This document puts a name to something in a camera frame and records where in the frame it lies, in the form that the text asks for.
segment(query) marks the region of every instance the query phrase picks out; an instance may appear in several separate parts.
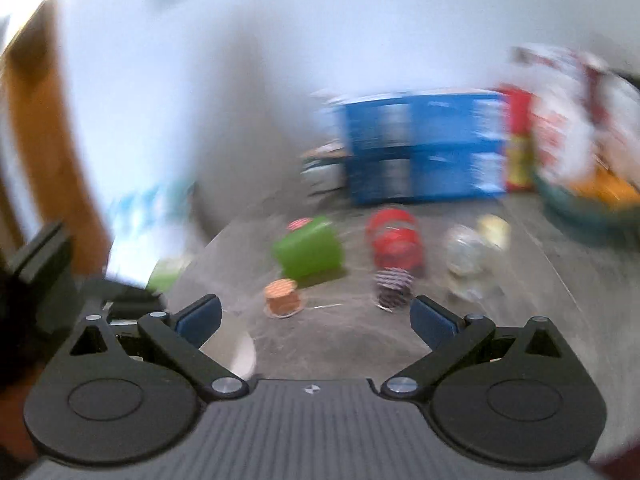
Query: black and white checkered object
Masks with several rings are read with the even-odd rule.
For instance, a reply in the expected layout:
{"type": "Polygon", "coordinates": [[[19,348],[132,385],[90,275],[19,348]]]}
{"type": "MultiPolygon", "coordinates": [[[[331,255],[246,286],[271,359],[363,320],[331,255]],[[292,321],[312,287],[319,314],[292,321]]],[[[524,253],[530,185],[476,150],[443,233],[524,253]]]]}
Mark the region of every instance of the black and white checkered object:
{"type": "Polygon", "coordinates": [[[378,306],[393,311],[411,303],[414,277],[404,269],[382,269],[376,273],[378,306]]]}

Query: blue storage box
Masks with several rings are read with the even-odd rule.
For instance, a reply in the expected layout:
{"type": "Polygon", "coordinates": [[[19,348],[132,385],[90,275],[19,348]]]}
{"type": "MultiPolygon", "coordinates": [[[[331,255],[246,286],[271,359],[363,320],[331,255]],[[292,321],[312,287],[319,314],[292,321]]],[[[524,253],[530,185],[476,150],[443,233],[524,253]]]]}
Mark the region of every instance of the blue storage box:
{"type": "Polygon", "coordinates": [[[498,92],[425,92],[342,102],[358,204],[505,191],[506,123],[498,92]]]}

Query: triangular cutout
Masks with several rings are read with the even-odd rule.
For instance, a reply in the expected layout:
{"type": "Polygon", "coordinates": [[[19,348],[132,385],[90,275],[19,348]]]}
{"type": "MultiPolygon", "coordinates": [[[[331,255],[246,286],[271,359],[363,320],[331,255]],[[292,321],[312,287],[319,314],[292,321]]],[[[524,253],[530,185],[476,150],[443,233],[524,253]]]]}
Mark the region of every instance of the triangular cutout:
{"type": "Polygon", "coordinates": [[[546,330],[537,329],[525,350],[527,354],[560,358],[560,351],[546,330]]]}
{"type": "Polygon", "coordinates": [[[96,326],[88,326],[71,349],[71,355],[100,354],[107,351],[102,334],[96,326]]]}

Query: black device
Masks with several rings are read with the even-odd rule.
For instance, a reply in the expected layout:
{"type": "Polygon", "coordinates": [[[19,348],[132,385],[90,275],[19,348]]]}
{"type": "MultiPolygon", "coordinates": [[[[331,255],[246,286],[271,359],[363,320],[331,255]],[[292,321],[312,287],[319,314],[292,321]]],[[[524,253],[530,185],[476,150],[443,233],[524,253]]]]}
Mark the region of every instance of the black device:
{"type": "Polygon", "coordinates": [[[24,407],[42,454],[26,479],[599,478],[586,461],[606,407],[546,317],[498,328],[419,296],[410,322],[432,352],[379,391],[250,388],[199,350],[220,326],[216,296],[170,315],[148,292],[97,279],[76,300],[79,320],[24,407]],[[137,307],[114,309],[118,298],[137,307]]]}

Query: metal screw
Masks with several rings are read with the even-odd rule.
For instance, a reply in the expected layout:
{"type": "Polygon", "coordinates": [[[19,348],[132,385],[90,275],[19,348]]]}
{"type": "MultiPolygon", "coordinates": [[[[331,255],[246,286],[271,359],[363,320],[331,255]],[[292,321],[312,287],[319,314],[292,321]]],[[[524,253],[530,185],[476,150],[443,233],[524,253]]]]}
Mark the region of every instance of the metal screw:
{"type": "Polygon", "coordinates": [[[411,377],[393,377],[386,382],[386,387],[395,394],[410,394],[418,389],[418,383],[411,377]]]}
{"type": "Polygon", "coordinates": [[[220,377],[211,383],[211,387],[219,394],[234,394],[242,388],[242,381],[235,377],[220,377]]]}

